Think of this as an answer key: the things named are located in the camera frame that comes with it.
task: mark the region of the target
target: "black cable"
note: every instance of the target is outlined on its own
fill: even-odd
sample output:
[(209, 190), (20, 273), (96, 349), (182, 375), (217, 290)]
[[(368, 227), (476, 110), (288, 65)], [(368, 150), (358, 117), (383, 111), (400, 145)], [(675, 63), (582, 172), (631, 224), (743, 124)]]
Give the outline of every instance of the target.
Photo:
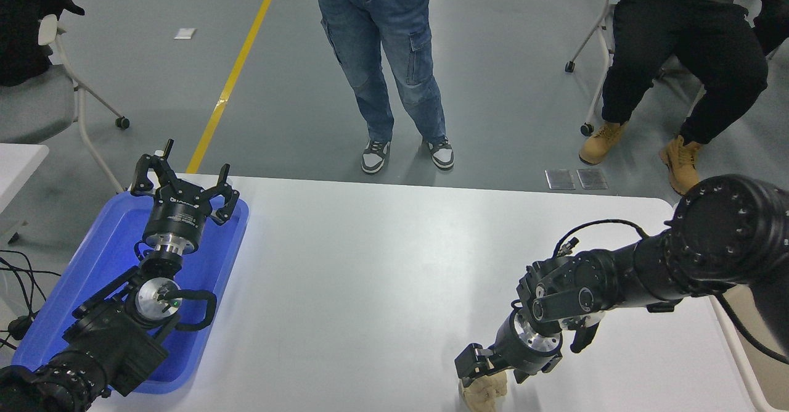
[(140, 245), (141, 244), (145, 244), (145, 240), (141, 239), (137, 243), (135, 243), (135, 245), (134, 245), (134, 254), (137, 255), (137, 259), (140, 260), (140, 261), (144, 260), (145, 257), (147, 256), (147, 254), (150, 253), (150, 249), (140, 252)]
[(726, 311), (726, 314), (729, 316), (729, 319), (731, 319), (732, 322), (734, 323), (737, 331), (740, 332), (740, 334), (746, 339), (747, 342), (750, 343), (750, 345), (756, 347), (757, 350), (759, 350), (763, 354), (766, 354), (767, 356), (769, 356), (769, 358), (775, 359), (776, 361), (780, 361), (783, 364), (789, 365), (789, 359), (787, 359), (785, 355), (782, 355), (778, 352), (775, 352), (775, 350), (767, 348), (766, 345), (759, 342), (759, 340), (756, 339), (755, 336), (750, 334), (750, 332), (747, 330), (745, 325), (742, 324), (742, 322), (738, 318), (737, 314), (735, 313), (735, 310), (732, 308), (730, 303), (724, 298), (724, 295), (716, 294), (715, 299), (718, 300), (719, 303), (721, 303), (721, 307), (724, 308), (724, 311)]
[[(30, 258), (28, 258), (28, 255), (25, 255), (25, 253), (18, 252), (16, 250), (0, 250), (0, 252), (16, 253), (17, 255), (22, 255), (22, 257), (25, 258), (25, 262), (28, 263), (28, 269), (30, 269), (31, 272), (33, 271), (33, 265), (30, 263)], [(39, 294), (41, 294), (41, 297), (44, 300), (47, 300), (47, 296), (44, 295), (44, 291), (41, 289), (41, 286), (39, 286), (39, 283), (36, 281), (36, 278), (33, 277), (32, 273), (29, 273), (28, 277), (30, 278), (30, 300), (31, 300), (31, 303), (32, 303), (32, 299), (33, 299), (33, 288), (34, 287), (38, 289)]]
[(4, 260), (2, 257), (0, 257), (0, 263), (8, 266), (9, 269), (11, 269), (11, 271), (14, 272), (14, 276), (17, 277), (17, 281), (19, 282), (19, 288), (22, 289), (22, 297), (25, 299), (25, 306), (28, 308), (28, 314), (32, 314), (33, 297), (32, 294), (30, 294), (30, 299), (28, 299), (28, 291), (25, 289), (25, 283), (22, 282), (22, 277), (19, 276), (19, 271), (16, 270), (17, 269), (16, 266), (12, 266), (11, 264), (8, 263), (8, 261)]
[(18, 271), (18, 272), (22, 272), (23, 274), (40, 273), (40, 274), (53, 274), (55, 276), (62, 276), (61, 274), (57, 273), (56, 271), (48, 271), (48, 270), (29, 271), (28, 269), (17, 268), (17, 266), (14, 266), (14, 265), (12, 265), (12, 267), (13, 268), (11, 268), (11, 269), (0, 268), (0, 271)]
[(646, 234), (644, 229), (642, 229), (638, 224), (632, 223), (631, 221), (626, 221), (625, 219), (600, 219), (598, 221), (591, 221), (591, 223), (581, 224), (580, 226), (575, 227), (574, 229), (567, 232), (560, 240), (558, 240), (556, 247), (553, 249), (552, 258), (558, 257), (558, 251), (560, 251), (562, 245), (564, 244), (564, 241), (566, 241), (567, 238), (570, 237), (570, 235), (572, 235), (575, 232), (578, 232), (578, 230), (580, 229), (585, 229), (586, 227), (590, 227), (590, 226), (597, 226), (597, 224), (624, 224), (626, 226), (633, 227), (636, 230), (636, 232), (639, 233), (639, 236), (642, 239), (646, 239), (649, 237), (649, 235)]
[(17, 349), (16, 345), (11, 344), (10, 342), (8, 342), (9, 338), (11, 338), (11, 332), (8, 333), (8, 336), (6, 336), (6, 339), (0, 338), (0, 349), (3, 348), (3, 345), (7, 345), (8, 347), (10, 347), (11, 349), (14, 349), (14, 350)]

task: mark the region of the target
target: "robotic arm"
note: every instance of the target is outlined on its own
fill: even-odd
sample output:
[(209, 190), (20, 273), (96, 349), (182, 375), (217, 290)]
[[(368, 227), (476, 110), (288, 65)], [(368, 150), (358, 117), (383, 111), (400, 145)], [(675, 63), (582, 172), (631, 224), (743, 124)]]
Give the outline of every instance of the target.
[[(140, 241), (152, 250), (137, 251), (139, 266), (74, 310), (76, 322), (63, 334), (68, 347), (48, 364), (33, 373), (22, 366), (0, 370), (0, 412), (83, 412), (99, 396), (109, 396), (110, 386), (129, 395), (167, 358), (161, 343), (172, 330), (199, 331), (213, 321), (215, 295), (181, 289), (174, 277), (182, 256), (197, 251), (206, 218), (224, 224), (239, 192), (227, 182), (226, 164), (215, 187), (207, 190), (178, 179), (167, 164), (172, 145), (170, 139), (161, 156), (140, 158), (130, 190), (154, 199)], [(160, 182), (155, 192), (149, 170)], [(214, 210), (211, 199), (216, 196), (222, 196), (224, 204)], [(204, 300), (205, 318), (198, 324), (181, 323), (178, 308), (183, 300)]]
[(562, 358), (562, 330), (575, 331), (570, 350), (578, 353), (591, 344), (604, 311), (673, 311), (684, 297), (719, 295), (737, 284), (750, 287), (767, 327), (789, 350), (789, 194), (718, 176), (691, 189), (666, 224), (659, 235), (615, 251), (573, 257), (570, 241), (527, 266), (519, 301), (494, 344), (470, 344), (457, 356), (463, 386), (506, 369), (515, 370), (518, 383), (550, 372)]

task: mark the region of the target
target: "sneaker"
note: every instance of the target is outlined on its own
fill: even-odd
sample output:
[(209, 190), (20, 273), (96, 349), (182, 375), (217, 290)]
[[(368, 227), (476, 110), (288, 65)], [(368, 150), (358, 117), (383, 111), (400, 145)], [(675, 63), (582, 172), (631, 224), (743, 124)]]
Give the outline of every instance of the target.
[(444, 138), (443, 141), (436, 144), (430, 142), (426, 143), (428, 144), (430, 156), (433, 158), (433, 163), (436, 164), (436, 167), (442, 170), (450, 170), (450, 168), (454, 166), (454, 151), (452, 151), (452, 146), (448, 139)]
[(589, 165), (597, 165), (603, 162), (608, 151), (622, 138), (625, 125), (628, 125), (628, 123), (604, 123), (600, 130), (597, 130), (595, 134), (592, 134), (592, 137), (584, 142), (581, 151), (578, 152), (578, 158), (581, 159), (581, 162)]
[(367, 174), (380, 172), (386, 157), (389, 156), (390, 143), (373, 140), (367, 142), (367, 148), (361, 154), (361, 171)]
[(701, 147), (702, 144), (698, 142), (685, 144), (685, 139), (680, 134), (659, 153), (660, 160), (668, 167), (668, 183), (674, 188), (674, 192), (682, 196), (699, 182), (696, 158)]

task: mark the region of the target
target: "black jacket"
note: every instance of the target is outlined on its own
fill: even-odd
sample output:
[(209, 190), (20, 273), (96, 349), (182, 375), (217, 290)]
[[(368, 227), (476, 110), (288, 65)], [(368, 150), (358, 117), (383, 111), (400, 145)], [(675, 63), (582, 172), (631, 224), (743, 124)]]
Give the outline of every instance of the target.
[(84, 15), (71, 0), (0, 0), (0, 86), (14, 86), (47, 71), (38, 44), (39, 19), (63, 10)]

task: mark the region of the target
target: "blue tray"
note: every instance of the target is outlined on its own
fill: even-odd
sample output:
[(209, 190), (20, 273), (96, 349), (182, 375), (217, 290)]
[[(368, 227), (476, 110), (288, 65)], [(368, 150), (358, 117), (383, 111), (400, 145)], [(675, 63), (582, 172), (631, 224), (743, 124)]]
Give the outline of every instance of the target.
[[(67, 347), (62, 336), (75, 322), (71, 316), (74, 308), (119, 274), (140, 263), (134, 253), (134, 244), (142, 237), (152, 207), (150, 196), (135, 197), (126, 192), (110, 199), (14, 353), (12, 364), (35, 370)], [(248, 218), (249, 209), (239, 199), (233, 216), (223, 226), (206, 220), (200, 248), (184, 255), (183, 269), (175, 276), (178, 285), (183, 289), (210, 290), (219, 305)], [(200, 322), (205, 302), (185, 302), (178, 313), (182, 322)], [(186, 383), (197, 369), (210, 331), (211, 326), (197, 332), (170, 333), (163, 343), (170, 355), (134, 391), (165, 394)]]

